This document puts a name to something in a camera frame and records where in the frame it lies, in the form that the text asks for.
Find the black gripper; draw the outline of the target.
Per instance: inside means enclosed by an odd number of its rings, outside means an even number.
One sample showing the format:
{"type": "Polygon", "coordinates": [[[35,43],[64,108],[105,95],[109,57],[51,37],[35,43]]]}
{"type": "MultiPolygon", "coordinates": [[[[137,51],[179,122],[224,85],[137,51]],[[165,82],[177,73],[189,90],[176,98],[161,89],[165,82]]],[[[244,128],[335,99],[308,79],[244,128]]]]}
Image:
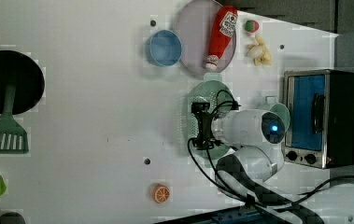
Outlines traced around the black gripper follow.
{"type": "Polygon", "coordinates": [[[193,140],[193,145],[198,150],[210,150],[214,147],[219,147],[221,141],[217,140],[212,133],[211,124],[217,116],[217,112],[209,112],[210,103],[193,103],[191,112],[197,119],[198,135],[193,140]]]}

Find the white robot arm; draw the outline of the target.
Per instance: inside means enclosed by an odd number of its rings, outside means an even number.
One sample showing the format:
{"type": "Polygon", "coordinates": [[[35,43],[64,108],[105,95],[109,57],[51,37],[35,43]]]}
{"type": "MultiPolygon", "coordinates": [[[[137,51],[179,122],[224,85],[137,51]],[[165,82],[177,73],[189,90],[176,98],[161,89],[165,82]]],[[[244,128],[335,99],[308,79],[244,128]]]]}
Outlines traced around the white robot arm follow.
{"type": "Polygon", "coordinates": [[[266,181],[280,171],[284,156],[280,144],[286,130],[275,113],[239,110],[226,101],[209,109],[209,103],[193,103],[191,113],[199,133],[188,141],[208,153],[225,145],[234,152],[210,163],[211,182],[222,193],[289,224],[354,224],[354,184],[328,187],[330,178],[303,194],[284,192],[266,181]]]}

